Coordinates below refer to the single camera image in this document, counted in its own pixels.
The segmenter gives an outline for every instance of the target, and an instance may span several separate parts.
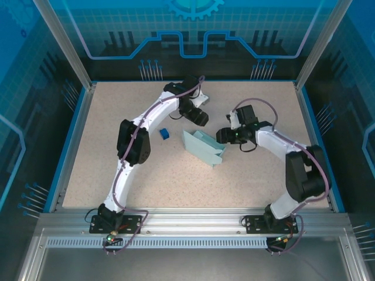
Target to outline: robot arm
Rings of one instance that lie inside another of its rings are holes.
[[[325,183],[314,165],[299,147],[306,149],[318,161],[328,178],[328,168],[322,149],[306,146],[291,140],[272,128],[269,122],[259,122],[251,105],[238,108],[227,115],[231,128],[220,129],[216,133],[219,143],[244,144],[248,141],[264,147],[285,163],[285,192],[278,200],[265,209],[265,220],[269,229],[277,221],[290,217],[309,201],[325,192]]]
[[[119,160],[115,179],[107,198],[98,208],[98,215],[108,224],[113,225],[114,229],[117,228],[116,225],[122,218],[122,209],[118,205],[126,206],[134,175],[151,153],[149,135],[155,128],[177,109],[182,116],[196,125],[205,126],[208,122],[207,113],[199,109],[209,100],[208,96],[202,93],[200,87],[197,87],[200,83],[197,78],[192,76],[186,77],[182,83],[169,83],[164,87],[159,98],[144,113],[132,121],[125,119],[121,122],[117,140]],[[176,97],[192,88],[196,88],[196,90],[190,94]],[[130,144],[134,133],[137,134],[136,138]],[[114,190],[117,202],[114,201]]]

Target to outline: speckled beige tabletop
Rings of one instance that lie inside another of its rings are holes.
[[[123,119],[144,112],[160,95],[166,82],[98,83],[63,202],[64,208],[99,206],[106,198],[117,167],[116,143]],[[200,129],[210,136],[229,126],[226,114],[241,100],[263,98],[276,108],[277,129],[298,142],[309,138],[291,82],[205,82],[202,91],[210,102],[202,107],[209,114],[205,127],[187,119],[166,118],[163,140],[158,130],[151,135],[151,155],[138,170],[129,192],[128,207],[228,208],[265,207],[285,191],[284,164],[264,148],[243,153],[228,145],[223,163],[211,168],[185,151],[182,130]],[[271,123],[272,111],[252,103],[260,121]],[[327,201],[311,207],[327,207]]]

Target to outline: blue cube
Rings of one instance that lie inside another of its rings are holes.
[[[160,134],[162,135],[163,140],[166,140],[167,138],[169,138],[169,133],[165,128],[160,130]]]

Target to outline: gear graphic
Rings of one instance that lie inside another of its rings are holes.
[[[31,0],[0,0],[0,8],[8,8],[12,19],[22,29],[27,29],[34,17],[34,7]]]
[[[182,16],[184,20],[196,18],[203,19],[211,16],[213,11],[219,10],[218,6],[224,4],[223,0],[165,0],[170,12]]]

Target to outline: blue printed backdrop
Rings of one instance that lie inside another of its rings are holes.
[[[156,64],[147,72],[147,60],[158,61],[163,78],[293,79],[335,3],[54,0],[52,6],[94,80],[161,79],[151,71]]]
[[[306,89],[347,211],[375,223],[374,10],[352,2]]]
[[[15,280],[43,207],[25,184],[49,189],[82,86],[31,0],[0,0],[0,41],[0,280]]]

